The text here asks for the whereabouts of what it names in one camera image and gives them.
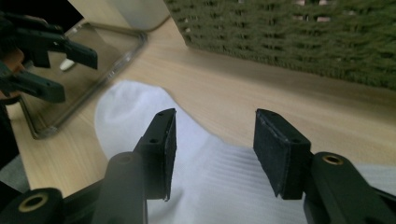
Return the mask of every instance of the green woven basket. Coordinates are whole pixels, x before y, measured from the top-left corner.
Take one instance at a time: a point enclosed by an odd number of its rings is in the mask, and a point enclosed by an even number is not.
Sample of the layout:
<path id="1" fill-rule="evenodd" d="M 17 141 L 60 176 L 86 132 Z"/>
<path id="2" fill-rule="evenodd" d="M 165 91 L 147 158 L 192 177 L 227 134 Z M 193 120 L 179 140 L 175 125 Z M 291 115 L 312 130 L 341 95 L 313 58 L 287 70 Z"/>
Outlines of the green woven basket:
<path id="1" fill-rule="evenodd" d="M 189 47 L 396 90 L 395 0 L 164 0 Z"/>

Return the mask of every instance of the white cloth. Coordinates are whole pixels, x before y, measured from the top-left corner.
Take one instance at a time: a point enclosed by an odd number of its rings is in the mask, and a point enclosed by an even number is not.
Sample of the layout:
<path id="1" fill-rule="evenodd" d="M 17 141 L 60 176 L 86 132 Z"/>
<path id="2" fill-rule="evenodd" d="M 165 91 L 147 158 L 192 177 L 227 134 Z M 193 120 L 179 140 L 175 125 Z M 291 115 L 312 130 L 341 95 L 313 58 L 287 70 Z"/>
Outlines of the white cloth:
<path id="1" fill-rule="evenodd" d="M 168 202 L 148 202 L 150 224 L 306 223 L 303 200 L 275 197 L 252 148 L 224 143 L 189 117 L 162 88 L 122 81 L 102 96 L 95 130 L 106 156 L 133 150 L 154 115 L 168 108 L 177 111 L 172 192 Z M 358 169 L 370 184 L 396 193 L 396 167 Z"/>

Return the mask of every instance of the screw hole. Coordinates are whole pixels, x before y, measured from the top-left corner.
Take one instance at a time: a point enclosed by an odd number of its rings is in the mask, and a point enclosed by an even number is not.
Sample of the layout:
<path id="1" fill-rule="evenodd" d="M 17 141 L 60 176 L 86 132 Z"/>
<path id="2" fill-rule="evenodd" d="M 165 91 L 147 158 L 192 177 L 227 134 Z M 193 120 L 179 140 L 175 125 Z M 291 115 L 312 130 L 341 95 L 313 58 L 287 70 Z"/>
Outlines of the screw hole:
<path id="1" fill-rule="evenodd" d="M 39 192 L 23 200 L 19 206 L 19 210 L 23 213 L 35 211 L 37 208 L 43 206 L 48 198 L 49 196 L 46 193 Z"/>
<path id="2" fill-rule="evenodd" d="M 324 156 L 322 159 L 331 165 L 342 165 L 344 163 L 343 160 L 332 155 Z"/>

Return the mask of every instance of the wooden table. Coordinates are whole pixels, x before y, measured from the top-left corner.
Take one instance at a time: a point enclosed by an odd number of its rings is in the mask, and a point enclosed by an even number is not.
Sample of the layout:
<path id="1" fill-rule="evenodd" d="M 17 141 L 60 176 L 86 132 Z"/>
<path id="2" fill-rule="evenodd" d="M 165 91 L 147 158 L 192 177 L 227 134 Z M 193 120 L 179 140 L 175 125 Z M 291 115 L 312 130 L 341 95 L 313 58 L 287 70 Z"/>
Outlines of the wooden table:
<path id="1" fill-rule="evenodd" d="M 124 79 L 165 88 L 228 143 L 252 147 L 255 110 L 265 108 L 302 132 L 313 152 L 396 165 L 396 91 L 189 49 L 169 19 L 148 33 L 143 52 L 51 138 L 34 140 L 21 107 L 8 107 L 32 189 L 54 187 L 67 196 L 103 177 L 106 157 L 94 131 L 95 107 Z"/>

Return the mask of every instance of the white object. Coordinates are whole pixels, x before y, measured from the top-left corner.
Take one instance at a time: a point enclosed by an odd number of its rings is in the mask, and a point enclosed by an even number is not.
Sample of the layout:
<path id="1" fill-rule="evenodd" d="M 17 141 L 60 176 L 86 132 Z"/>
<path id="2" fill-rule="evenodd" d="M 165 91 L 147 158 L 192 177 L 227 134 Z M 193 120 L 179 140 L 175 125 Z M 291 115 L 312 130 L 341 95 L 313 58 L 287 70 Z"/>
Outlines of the white object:
<path id="1" fill-rule="evenodd" d="M 162 88 L 122 81 L 102 96 L 94 124 L 106 156 L 133 150 L 154 115 L 168 108 L 177 111 L 172 191 L 168 202 L 148 201 L 150 224 L 306 223 L 304 201 L 275 197 L 252 148 L 225 144 Z M 396 194 L 396 167 L 357 168 L 372 186 Z"/>
<path id="2" fill-rule="evenodd" d="M 161 25 L 169 11 L 163 0 L 69 0 L 87 22 L 149 31 Z"/>
<path id="3" fill-rule="evenodd" d="M 73 62 L 73 61 L 71 61 L 70 59 L 65 59 L 62 63 L 61 63 L 61 65 L 59 65 L 59 68 L 62 70 L 62 71 L 67 71 L 67 70 L 69 70 L 71 67 L 73 67 L 73 65 L 75 65 L 76 63 L 75 62 Z"/>

